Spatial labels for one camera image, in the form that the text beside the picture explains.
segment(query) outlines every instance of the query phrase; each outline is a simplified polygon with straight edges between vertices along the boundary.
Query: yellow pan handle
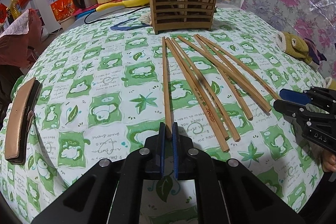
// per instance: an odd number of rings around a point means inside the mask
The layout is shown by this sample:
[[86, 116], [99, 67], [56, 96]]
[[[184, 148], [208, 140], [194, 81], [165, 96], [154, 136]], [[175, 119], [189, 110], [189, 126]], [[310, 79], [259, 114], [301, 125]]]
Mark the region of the yellow pan handle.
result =
[[111, 8], [111, 7], [123, 6], [123, 5], [124, 5], [123, 1], [120, 1], [120, 2], [109, 2], [109, 3], [105, 3], [105, 4], [102, 4], [102, 5], [98, 6], [96, 8], [96, 11], [97, 12], [101, 12], [102, 10], [105, 10], [105, 9], [108, 9], [108, 8]]

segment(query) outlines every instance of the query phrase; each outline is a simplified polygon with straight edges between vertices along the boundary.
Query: cooking oil bottle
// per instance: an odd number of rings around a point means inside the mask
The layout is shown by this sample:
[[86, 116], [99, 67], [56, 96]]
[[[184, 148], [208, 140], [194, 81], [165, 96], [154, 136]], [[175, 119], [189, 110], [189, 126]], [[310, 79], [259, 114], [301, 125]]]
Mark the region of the cooking oil bottle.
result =
[[10, 3], [9, 9], [12, 13], [14, 20], [16, 20], [22, 14], [21, 7], [20, 7], [18, 0], [12, 0], [12, 2]]

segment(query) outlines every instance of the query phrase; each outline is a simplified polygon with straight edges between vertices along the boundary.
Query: yellow frying pan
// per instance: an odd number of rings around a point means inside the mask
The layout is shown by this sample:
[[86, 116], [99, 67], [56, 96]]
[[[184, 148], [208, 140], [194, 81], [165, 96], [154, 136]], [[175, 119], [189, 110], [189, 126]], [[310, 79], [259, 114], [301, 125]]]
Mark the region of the yellow frying pan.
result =
[[149, 3], [149, 0], [123, 0], [120, 2], [109, 2], [102, 4], [96, 8], [96, 12], [101, 12], [102, 10], [116, 7], [116, 6], [125, 6], [126, 8], [145, 6]]

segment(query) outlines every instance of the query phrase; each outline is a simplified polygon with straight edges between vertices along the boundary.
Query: red paper decoration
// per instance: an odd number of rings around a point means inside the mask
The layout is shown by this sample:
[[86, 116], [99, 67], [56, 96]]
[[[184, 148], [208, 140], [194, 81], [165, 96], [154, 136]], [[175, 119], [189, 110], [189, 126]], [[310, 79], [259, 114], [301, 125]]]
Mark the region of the red paper decoration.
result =
[[4, 23], [7, 17], [6, 14], [6, 9], [7, 7], [5, 5], [3, 5], [2, 3], [0, 3], [0, 23]]

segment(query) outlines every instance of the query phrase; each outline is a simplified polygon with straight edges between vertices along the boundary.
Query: black cord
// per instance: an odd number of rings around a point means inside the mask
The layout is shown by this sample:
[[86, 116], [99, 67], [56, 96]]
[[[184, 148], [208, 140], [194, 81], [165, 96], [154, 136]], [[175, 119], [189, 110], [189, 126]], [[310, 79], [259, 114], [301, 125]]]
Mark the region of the black cord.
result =
[[138, 8], [138, 9], [136, 9], [136, 10], [130, 11], [129, 13], [122, 14], [122, 15], [119, 15], [119, 16], [116, 16], [116, 17], [100, 18], [100, 19], [97, 19], [97, 20], [94, 20], [94, 21], [91, 21], [91, 22], [86, 22], [86, 19], [88, 18], [88, 16], [91, 15], [91, 14], [93, 14], [93, 13], [95, 12], [95, 10], [94, 10], [92, 13], [88, 14], [88, 15], [85, 17], [85, 19], [84, 19], [84, 23], [87, 24], [87, 25], [89, 25], [89, 24], [96, 23], [96, 22], [103, 21], [103, 20], [110, 20], [110, 19], [114, 19], [114, 18], [118, 18], [118, 17], [123, 17], [123, 16], [130, 15], [130, 14], [132, 14], [132, 13], [135, 13], [135, 12], [137, 12], [137, 11], [139, 11], [139, 10], [142, 10], [142, 9], [144, 9], [144, 8], [148, 8], [148, 7], [149, 7], [149, 6], [140, 7], [140, 8]]

